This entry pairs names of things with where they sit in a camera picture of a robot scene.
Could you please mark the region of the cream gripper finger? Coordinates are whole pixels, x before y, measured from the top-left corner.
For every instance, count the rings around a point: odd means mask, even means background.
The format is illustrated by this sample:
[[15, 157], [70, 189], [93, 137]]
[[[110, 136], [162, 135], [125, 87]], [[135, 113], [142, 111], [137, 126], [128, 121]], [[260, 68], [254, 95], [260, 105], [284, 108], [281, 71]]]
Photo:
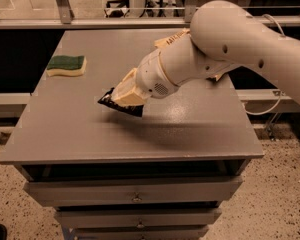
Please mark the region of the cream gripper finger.
[[132, 90], [135, 86], [135, 75], [127, 74], [122, 81], [115, 87], [112, 96], [114, 98], [121, 97]]
[[149, 94], [139, 88], [133, 88], [126, 92], [119, 92], [118, 90], [114, 90], [112, 93], [112, 101], [119, 106], [144, 105], [149, 97]]

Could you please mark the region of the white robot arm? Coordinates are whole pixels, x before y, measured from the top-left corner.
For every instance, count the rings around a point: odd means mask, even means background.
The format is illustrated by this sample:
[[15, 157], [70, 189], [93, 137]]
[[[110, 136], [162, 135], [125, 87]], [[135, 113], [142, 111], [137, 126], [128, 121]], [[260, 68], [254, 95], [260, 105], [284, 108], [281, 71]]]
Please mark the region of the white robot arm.
[[121, 107], [165, 98], [196, 78], [214, 78], [244, 66], [300, 105], [300, 40], [275, 32], [241, 7], [212, 1], [193, 15], [190, 27], [155, 42], [114, 88]]

